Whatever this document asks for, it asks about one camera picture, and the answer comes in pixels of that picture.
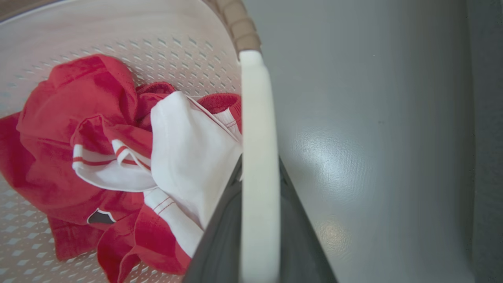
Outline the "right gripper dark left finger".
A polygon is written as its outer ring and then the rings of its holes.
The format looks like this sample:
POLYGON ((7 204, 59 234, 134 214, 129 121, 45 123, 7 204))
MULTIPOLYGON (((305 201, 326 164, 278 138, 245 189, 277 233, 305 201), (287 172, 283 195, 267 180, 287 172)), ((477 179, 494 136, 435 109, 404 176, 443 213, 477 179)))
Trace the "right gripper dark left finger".
POLYGON ((225 186, 183 283, 238 283, 241 243, 241 158, 225 186))

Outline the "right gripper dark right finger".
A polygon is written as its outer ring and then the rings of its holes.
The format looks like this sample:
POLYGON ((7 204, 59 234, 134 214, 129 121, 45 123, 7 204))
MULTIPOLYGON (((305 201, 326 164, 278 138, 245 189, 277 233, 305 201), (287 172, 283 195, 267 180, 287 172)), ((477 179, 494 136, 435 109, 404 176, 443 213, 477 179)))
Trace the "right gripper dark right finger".
POLYGON ((282 160, 281 283, 337 283, 320 241, 282 160))

